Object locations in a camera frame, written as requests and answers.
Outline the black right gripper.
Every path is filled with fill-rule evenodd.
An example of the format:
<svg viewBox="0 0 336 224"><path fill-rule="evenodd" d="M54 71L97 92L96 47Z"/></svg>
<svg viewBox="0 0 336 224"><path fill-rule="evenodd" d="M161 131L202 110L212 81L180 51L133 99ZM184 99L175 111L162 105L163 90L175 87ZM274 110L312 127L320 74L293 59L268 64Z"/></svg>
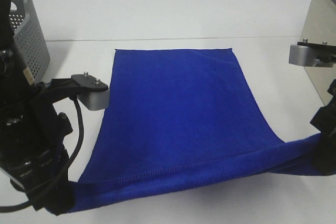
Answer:
<svg viewBox="0 0 336 224"><path fill-rule="evenodd" d="M310 121L310 124L322 133L314 149L313 165L323 176L335 173L335 80L327 92L332 95L332 99L326 106L321 107Z"/></svg>

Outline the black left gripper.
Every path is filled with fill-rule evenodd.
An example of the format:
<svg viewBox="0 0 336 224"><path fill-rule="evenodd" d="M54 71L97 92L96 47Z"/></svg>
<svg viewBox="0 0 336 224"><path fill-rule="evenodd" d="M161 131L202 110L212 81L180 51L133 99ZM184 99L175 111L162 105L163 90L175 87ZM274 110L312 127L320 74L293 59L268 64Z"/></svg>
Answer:
<svg viewBox="0 0 336 224"><path fill-rule="evenodd" d="M74 98L71 78L30 84L25 77L1 77L1 171L27 196L15 208L49 208L67 213L75 204L68 169L74 157L63 141L72 132L54 103Z"/></svg>

